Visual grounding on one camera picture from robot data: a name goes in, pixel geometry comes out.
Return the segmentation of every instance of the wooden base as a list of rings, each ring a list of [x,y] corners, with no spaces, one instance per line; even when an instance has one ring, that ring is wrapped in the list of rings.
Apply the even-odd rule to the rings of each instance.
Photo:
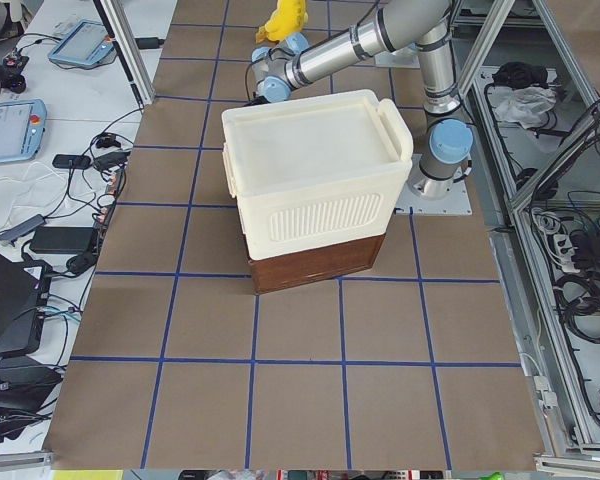
[[[383,240],[384,235],[378,235],[263,260],[249,258],[256,293],[273,292],[371,268]]]

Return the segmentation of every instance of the white plastic container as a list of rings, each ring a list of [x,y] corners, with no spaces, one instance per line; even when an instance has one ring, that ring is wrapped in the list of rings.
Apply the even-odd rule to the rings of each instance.
[[[370,90],[226,110],[224,166],[253,260],[382,235],[413,139]]]

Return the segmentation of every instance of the white plastic bag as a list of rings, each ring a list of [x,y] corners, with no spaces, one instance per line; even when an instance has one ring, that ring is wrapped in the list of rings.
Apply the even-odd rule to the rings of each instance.
[[[556,93],[548,88],[528,87],[512,90],[493,113],[500,122],[519,123],[522,128],[545,124],[546,112],[556,104]]]

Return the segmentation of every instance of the white robotic arm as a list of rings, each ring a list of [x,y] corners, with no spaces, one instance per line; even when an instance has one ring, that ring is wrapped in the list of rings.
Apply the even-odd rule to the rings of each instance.
[[[449,0],[393,0],[375,18],[308,48],[294,35],[252,57],[258,96],[286,100],[292,90],[366,60],[416,42],[425,84],[425,109],[446,115],[460,106],[453,74],[447,16]]]

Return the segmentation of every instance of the tiled surface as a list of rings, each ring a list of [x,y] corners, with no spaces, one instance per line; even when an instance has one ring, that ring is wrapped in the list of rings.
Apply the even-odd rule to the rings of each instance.
[[[539,435],[477,205],[394,216],[369,270],[253,294],[220,114],[246,98],[273,4],[176,9],[49,437],[59,468],[531,468]],[[309,0],[305,33],[369,6]],[[396,101],[418,151],[416,71],[367,64],[294,96],[358,88]]]

